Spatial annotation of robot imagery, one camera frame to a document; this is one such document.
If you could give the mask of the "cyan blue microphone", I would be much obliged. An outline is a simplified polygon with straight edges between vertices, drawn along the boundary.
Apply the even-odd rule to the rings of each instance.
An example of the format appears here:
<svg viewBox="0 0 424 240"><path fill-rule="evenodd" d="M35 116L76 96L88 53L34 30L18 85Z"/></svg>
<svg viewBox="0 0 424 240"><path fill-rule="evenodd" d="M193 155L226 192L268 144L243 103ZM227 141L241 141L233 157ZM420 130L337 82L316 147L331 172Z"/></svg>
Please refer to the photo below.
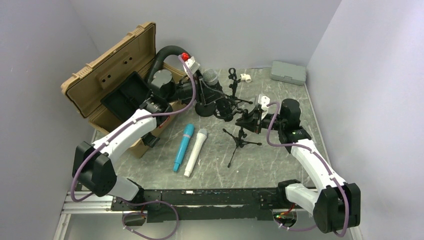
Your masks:
<svg viewBox="0 0 424 240"><path fill-rule="evenodd" d="M187 124L183 130L182 139L174 159L174 166L172 169L174 172L177 172L179 170L180 165L183 162L187 147L194 133L194 130L195 130L195 126L192 123Z"/></svg>

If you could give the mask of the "black tripod stand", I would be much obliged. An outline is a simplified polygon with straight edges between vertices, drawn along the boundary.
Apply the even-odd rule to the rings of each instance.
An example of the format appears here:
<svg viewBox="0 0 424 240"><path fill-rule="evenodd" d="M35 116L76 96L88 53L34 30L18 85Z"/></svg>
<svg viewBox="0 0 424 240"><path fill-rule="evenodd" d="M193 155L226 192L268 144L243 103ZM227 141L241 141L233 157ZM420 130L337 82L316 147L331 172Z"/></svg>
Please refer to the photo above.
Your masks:
<svg viewBox="0 0 424 240"><path fill-rule="evenodd" d="M239 131L238 131L238 135L234 136L233 134L231 134L230 132L228 132L225 128L222 129L222 131L228 135L230 135L232 137L232 139L235 142L235 148L233 150L231 159L227 165L228 168L231 167L235 152L237 149L242 149L244 146L246 145L257 145L257 146L261 146L262 143L261 142L252 142L252 141L246 141L245 138L247 137L247 133L245 133L244 128L240 127Z"/></svg>
<svg viewBox="0 0 424 240"><path fill-rule="evenodd" d="M232 83L230 83L228 87L231 89L232 94L227 95L226 100L229 103L231 115L234 116L235 114L241 114L245 111L239 107L240 103L248 103L252 105L253 102L236 97L238 84L241 82L241 79L237 77L236 69L233 67L228 69L228 73L228 78L232 80Z"/></svg>

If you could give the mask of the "white pipe elbow fitting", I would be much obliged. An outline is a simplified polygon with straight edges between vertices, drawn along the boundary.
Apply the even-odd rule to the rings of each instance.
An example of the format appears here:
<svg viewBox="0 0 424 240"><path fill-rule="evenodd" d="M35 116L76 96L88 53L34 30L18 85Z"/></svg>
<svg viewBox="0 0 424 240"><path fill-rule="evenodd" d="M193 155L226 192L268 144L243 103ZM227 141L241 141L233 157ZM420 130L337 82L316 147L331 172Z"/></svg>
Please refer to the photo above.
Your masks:
<svg viewBox="0 0 424 240"><path fill-rule="evenodd" d="M242 82L251 83L252 77L251 77L250 74L242 73L242 74L240 74L240 80Z"/></svg>

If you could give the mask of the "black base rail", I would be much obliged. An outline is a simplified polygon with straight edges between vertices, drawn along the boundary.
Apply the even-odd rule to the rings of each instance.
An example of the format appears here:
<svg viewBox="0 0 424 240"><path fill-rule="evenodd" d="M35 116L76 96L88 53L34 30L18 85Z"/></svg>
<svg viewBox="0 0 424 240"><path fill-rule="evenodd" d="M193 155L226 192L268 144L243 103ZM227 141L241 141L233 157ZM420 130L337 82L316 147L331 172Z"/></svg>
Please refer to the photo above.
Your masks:
<svg viewBox="0 0 424 240"><path fill-rule="evenodd" d="M189 220L272 220L290 217L293 222L299 206L285 202L275 187L216 189L147 189L147 206L132 206L114 198L113 212L143 212L147 223Z"/></svg>

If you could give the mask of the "grey plastic case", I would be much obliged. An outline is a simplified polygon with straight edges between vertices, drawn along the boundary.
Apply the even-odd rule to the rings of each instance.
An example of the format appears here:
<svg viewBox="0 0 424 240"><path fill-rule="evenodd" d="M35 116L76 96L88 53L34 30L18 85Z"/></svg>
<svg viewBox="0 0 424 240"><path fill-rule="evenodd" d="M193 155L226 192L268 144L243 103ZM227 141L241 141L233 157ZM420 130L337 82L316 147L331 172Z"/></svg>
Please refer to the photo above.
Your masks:
<svg viewBox="0 0 424 240"><path fill-rule="evenodd" d="M271 65L270 78L275 81L302 86L306 83L305 66L274 60Z"/></svg>

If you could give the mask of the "black glitter microphone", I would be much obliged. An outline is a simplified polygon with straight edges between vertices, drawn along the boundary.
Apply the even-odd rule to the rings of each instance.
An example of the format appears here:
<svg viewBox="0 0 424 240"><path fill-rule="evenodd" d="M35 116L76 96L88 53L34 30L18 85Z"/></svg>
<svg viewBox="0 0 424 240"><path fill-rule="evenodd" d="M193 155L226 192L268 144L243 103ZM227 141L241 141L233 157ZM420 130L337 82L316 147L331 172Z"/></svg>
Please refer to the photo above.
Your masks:
<svg viewBox="0 0 424 240"><path fill-rule="evenodd" d="M202 74L202 83L205 86L206 99L215 104L213 114L225 122L232 121L234 118L233 111L219 82L218 72L214 69L206 69Z"/></svg>

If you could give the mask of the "aluminium frame rail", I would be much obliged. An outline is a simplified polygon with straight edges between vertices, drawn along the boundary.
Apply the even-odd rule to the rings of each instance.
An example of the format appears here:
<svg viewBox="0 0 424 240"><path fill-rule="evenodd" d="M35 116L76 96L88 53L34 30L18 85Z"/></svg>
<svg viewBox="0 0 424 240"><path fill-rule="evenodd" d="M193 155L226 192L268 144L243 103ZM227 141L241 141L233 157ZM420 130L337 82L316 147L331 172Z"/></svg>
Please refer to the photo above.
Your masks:
<svg viewBox="0 0 424 240"><path fill-rule="evenodd" d="M59 219L59 224L54 235L55 240L63 240L66 235L68 228L69 220L71 215L78 214L144 214L143 212L121 212L121 211L112 211L111 205L113 199L116 199L114 196L105 195L105 196L96 196L91 195L81 202L75 202L72 200L71 195L68 193L61 212L61 217Z"/></svg>

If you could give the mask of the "black round-base mic stand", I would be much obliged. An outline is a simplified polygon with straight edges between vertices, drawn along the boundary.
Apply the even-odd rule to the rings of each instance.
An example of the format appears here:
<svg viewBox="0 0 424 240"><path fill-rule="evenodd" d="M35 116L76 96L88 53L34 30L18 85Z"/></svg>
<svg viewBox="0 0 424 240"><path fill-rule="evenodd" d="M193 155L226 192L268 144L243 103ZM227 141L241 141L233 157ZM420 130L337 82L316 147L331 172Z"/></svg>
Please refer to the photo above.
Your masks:
<svg viewBox="0 0 424 240"><path fill-rule="evenodd" d="M214 101L211 102L207 102L207 103L203 103L203 102L197 102L195 104L195 112L200 116L200 117L211 117L212 115L215 114L216 111L216 104Z"/></svg>

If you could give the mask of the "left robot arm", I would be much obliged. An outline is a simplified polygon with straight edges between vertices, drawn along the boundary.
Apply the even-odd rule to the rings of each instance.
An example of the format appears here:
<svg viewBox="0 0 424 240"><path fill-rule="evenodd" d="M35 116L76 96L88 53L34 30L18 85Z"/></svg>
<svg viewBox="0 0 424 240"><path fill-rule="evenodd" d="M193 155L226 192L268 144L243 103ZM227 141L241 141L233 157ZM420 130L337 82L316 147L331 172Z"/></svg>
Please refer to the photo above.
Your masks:
<svg viewBox="0 0 424 240"><path fill-rule="evenodd" d="M74 202L79 202L75 197L76 185L82 183L92 195L117 197L131 210L143 205L143 187L117 175L115 164L137 140L148 136L170 116L190 108L198 91L204 90L207 97L222 93L216 70L189 71L187 75L189 81L177 85L167 69L157 70L148 80L134 71L106 95L107 104L124 109L125 121L103 138L92 143L82 141L76 147L70 187Z"/></svg>

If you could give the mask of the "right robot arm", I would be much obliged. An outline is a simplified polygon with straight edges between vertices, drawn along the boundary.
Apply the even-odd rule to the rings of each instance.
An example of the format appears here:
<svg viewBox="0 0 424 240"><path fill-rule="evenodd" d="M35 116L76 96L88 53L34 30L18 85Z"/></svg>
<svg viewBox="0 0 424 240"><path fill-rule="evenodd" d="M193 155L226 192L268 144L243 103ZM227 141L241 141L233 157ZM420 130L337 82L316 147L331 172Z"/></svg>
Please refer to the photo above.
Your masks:
<svg viewBox="0 0 424 240"><path fill-rule="evenodd" d="M266 130L267 144L284 147L306 170L315 190L296 179L279 182L275 200L282 207L296 205L312 215L322 233L344 237L349 228L361 221L361 190L348 183L328 164L311 135L301 126L301 108L297 100L287 98L271 102L260 95L254 108L242 109L235 124L252 133Z"/></svg>

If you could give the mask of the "white microphone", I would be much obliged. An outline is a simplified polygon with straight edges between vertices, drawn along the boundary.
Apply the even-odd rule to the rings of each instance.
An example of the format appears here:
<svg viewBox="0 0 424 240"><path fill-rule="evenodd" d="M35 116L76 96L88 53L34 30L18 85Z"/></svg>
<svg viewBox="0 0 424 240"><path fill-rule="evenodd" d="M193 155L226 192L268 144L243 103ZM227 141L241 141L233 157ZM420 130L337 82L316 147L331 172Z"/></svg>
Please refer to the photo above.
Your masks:
<svg viewBox="0 0 424 240"><path fill-rule="evenodd" d="M202 146L207 139L208 131L206 129L200 129L198 133L196 134L194 146L192 148L192 151L190 153L188 163L184 169L184 176L186 178L189 178L191 176L191 173L194 169L194 166L196 164L196 161L198 159L199 153L202 149Z"/></svg>

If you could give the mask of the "black tray insert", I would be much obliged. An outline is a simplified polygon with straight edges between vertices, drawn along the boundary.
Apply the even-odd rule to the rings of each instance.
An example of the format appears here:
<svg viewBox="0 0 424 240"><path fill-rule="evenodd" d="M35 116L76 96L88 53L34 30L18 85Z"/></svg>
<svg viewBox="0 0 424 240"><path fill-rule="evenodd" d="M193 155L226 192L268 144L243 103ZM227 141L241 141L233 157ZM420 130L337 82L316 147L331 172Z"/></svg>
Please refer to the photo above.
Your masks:
<svg viewBox="0 0 424 240"><path fill-rule="evenodd" d="M150 100L151 93L150 87L139 73L133 71L100 102L123 123L132 117L138 109L154 109Z"/></svg>

